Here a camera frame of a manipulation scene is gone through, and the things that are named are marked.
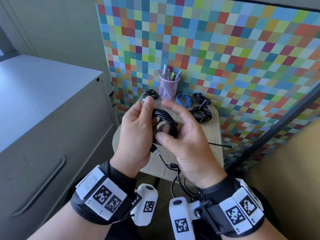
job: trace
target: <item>blue cable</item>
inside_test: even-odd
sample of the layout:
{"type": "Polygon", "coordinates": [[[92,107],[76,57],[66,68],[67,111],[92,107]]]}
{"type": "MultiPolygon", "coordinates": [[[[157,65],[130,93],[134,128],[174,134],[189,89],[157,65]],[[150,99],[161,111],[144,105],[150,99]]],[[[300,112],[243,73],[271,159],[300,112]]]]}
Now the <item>blue cable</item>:
{"type": "Polygon", "coordinates": [[[187,109],[189,109],[190,106],[191,106],[191,98],[188,95],[184,94],[184,93],[179,93],[177,95],[176,102],[179,105],[181,105],[183,107],[186,107],[187,109]]]}

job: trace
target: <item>pen holder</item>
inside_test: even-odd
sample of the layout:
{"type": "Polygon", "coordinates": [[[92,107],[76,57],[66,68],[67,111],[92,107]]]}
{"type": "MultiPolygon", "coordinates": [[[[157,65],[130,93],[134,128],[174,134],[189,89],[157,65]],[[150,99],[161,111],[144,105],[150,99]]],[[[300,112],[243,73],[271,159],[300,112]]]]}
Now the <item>pen holder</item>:
{"type": "Polygon", "coordinates": [[[159,83],[159,97],[163,100],[173,100],[176,98],[176,92],[178,87],[178,82],[180,81],[180,77],[176,81],[168,81],[161,76],[160,83],[159,83]]]}

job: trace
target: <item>fingernail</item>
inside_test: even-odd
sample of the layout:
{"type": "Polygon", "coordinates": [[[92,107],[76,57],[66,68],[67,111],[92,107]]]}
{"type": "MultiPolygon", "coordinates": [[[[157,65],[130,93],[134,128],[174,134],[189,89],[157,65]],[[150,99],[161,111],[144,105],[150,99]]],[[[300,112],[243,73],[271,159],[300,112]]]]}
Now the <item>fingernail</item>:
{"type": "Polygon", "coordinates": [[[152,97],[151,96],[146,97],[145,102],[146,103],[151,103],[152,102],[152,97]]]}
{"type": "Polygon", "coordinates": [[[162,132],[158,132],[155,134],[155,138],[157,139],[157,141],[159,141],[159,142],[161,141],[162,136],[163,136],[162,134],[163,134],[162,132]]]}

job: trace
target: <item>wooden table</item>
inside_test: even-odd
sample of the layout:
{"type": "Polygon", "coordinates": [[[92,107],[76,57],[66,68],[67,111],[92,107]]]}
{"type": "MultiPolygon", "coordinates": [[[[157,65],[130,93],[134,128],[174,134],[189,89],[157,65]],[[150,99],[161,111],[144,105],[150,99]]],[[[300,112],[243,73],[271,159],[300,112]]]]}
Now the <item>wooden table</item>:
{"type": "MultiPolygon", "coordinates": [[[[138,101],[142,101],[143,94],[139,97],[138,101]]],[[[154,101],[155,107],[166,110],[174,120],[181,122],[177,114],[164,108],[161,105],[161,101],[162,101],[161,98],[155,100],[154,101]]],[[[197,106],[197,104],[192,103],[190,108],[193,108],[194,106],[197,106]]],[[[201,127],[203,128],[205,136],[207,137],[209,142],[221,144],[221,133],[220,133],[218,111],[212,105],[209,105],[208,108],[211,110],[212,119],[210,121],[203,122],[201,124],[201,127]]],[[[121,125],[118,127],[117,131],[113,136],[112,146],[113,146],[114,152],[118,148],[120,129],[121,129],[121,125]]],[[[218,163],[223,167],[222,147],[218,145],[210,145],[210,147],[218,163]]],[[[173,153],[171,153],[169,150],[167,150],[165,147],[161,145],[157,145],[157,148],[161,152],[161,156],[166,163],[177,163],[177,159],[173,153]]],[[[167,169],[166,166],[161,161],[161,159],[155,156],[153,153],[151,153],[149,163],[140,171],[143,173],[147,173],[147,174],[159,177],[161,179],[169,180],[169,181],[172,181],[176,176],[176,172],[167,169]]]]}

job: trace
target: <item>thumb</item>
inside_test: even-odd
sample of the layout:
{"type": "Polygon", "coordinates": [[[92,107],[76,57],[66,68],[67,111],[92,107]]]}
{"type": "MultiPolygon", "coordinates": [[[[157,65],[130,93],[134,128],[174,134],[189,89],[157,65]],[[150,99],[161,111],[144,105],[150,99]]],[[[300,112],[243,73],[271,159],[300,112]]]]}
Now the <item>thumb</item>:
{"type": "Polygon", "coordinates": [[[163,132],[158,132],[155,135],[155,138],[174,155],[177,156],[181,151],[181,141],[175,139],[173,136],[163,132]]]}
{"type": "Polygon", "coordinates": [[[153,97],[147,96],[146,100],[143,102],[139,119],[145,123],[149,123],[149,122],[151,123],[153,109],[154,109],[153,97]]]}

